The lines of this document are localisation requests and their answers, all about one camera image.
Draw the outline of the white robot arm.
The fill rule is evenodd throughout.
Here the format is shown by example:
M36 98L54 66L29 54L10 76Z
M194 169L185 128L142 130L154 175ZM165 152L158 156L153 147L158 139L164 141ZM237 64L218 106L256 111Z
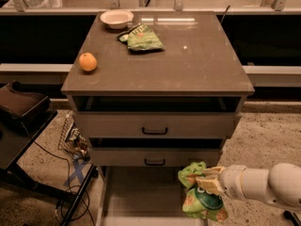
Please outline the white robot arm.
M196 178L201 189L233 200L253 200L272 207L301 212L301 168L279 163L271 169L245 165L205 169Z

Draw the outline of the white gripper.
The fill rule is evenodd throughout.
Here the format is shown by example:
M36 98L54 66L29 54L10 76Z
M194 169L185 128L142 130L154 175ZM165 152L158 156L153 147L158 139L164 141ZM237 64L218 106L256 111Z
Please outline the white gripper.
M245 165L207 168L202 173L204 175L220 174L220 183L217 178L198 177L196 181L200 188L210 194L218 196L225 193L230 199L244 201L246 197L242 190L241 176L245 169Z

